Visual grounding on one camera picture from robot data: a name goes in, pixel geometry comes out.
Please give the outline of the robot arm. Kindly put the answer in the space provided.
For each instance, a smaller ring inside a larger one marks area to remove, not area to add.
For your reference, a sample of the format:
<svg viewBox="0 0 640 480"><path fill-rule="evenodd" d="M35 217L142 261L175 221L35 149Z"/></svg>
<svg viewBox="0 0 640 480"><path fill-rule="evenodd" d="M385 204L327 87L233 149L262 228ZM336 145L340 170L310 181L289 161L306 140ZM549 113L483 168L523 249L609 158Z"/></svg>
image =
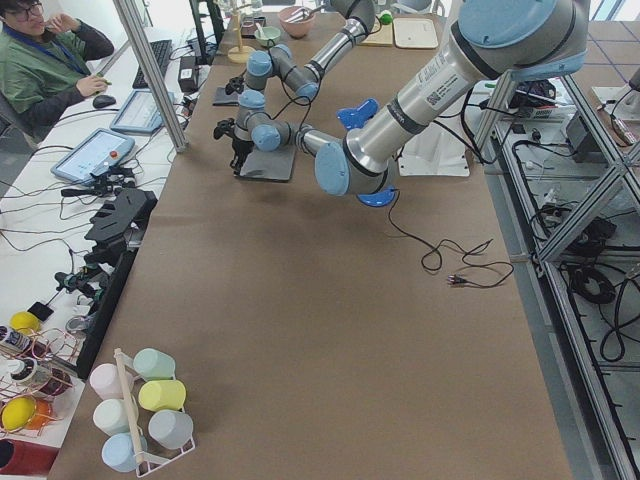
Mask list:
<svg viewBox="0 0 640 480"><path fill-rule="evenodd" d="M373 1L331 1L344 19L344 26L304 64L294 54L302 41L276 44L250 55L244 75L244 90L263 92L269 78L277 77L298 101L312 101L326 74L372 32L376 15Z"/></svg>
<svg viewBox="0 0 640 480"><path fill-rule="evenodd" d="M325 74L371 34L373 2L331 6L345 26L304 66L285 45L250 55L238 113L214 130L216 138L231 138L234 169L254 149L296 145L314 155L316 181L326 193L376 194L392 181L392 157L479 81L505 72L516 82L563 76L578 71L586 56L586 1L465 1L438 53L363 126L337 139L308 124L271 118L263 95L268 78L277 77L296 99L315 100Z"/></svg>

